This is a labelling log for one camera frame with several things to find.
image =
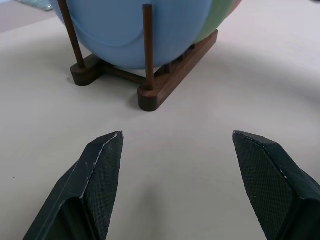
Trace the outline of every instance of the textured grip surface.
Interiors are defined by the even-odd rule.
[[[123,141],[102,150],[84,194],[84,203],[101,240],[105,240],[116,200]]]
[[[246,193],[268,240],[283,231],[295,193],[261,145],[234,137]]]

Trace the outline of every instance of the green plate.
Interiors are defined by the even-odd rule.
[[[211,35],[226,19],[236,0],[213,0],[210,13],[199,36],[195,40],[198,43]]]

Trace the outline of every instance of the wooden base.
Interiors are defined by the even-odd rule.
[[[139,107],[147,112],[157,110],[169,97],[176,87],[185,79],[198,62],[206,55],[216,43],[218,30],[209,37],[192,45],[181,57],[161,67],[154,73],[153,89],[146,85],[146,78],[120,69],[101,60],[95,55],[84,59],[85,67],[75,64],[71,67],[73,80],[78,86],[87,86],[100,78],[103,74],[127,79],[140,84],[137,90]]]

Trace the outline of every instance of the white table surface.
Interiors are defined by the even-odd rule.
[[[0,33],[54,17],[56,17],[54,11],[43,11],[16,0],[9,0],[8,2],[0,3]]]
[[[1,33],[0,239],[22,239],[85,146],[123,130],[108,240],[264,240],[232,132],[279,142],[320,182],[319,23],[307,0],[243,0],[152,113],[125,80],[75,85],[57,18]]]

